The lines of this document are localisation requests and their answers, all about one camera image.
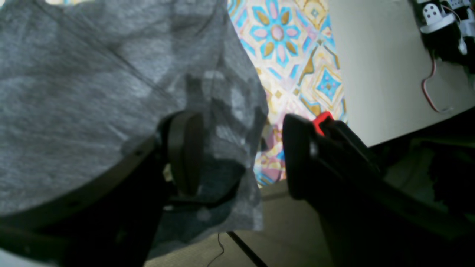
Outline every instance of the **gray fabric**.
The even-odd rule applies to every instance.
[[[183,109],[205,117],[199,195],[164,214],[154,257],[216,231],[262,228],[252,171],[266,95],[226,0],[97,0],[0,10],[0,214],[73,190]]]

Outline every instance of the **black cable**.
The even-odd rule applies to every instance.
[[[257,267],[267,267],[266,263],[235,232],[228,232],[228,235]]]
[[[221,242],[220,242],[220,240],[219,240],[219,233],[218,233],[218,244],[219,244],[219,246],[221,247],[221,249],[223,249],[223,251],[222,251],[219,255],[217,255],[216,257],[214,257],[214,259],[208,263],[208,266],[207,266],[207,267],[209,267],[209,266],[211,265],[211,263],[213,263],[213,261],[215,261],[217,258],[219,258],[219,256],[221,256],[221,255],[224,254],[224,246],[223,246],[223,244],[221,244]]]

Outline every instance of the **patterned fabric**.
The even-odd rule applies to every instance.
[[[265,144],[254,171],[268,185],[285,179],[285,114],[313,120],[330,111],[347,121],[328,0],[228,0],[228,11],[267,93]]]

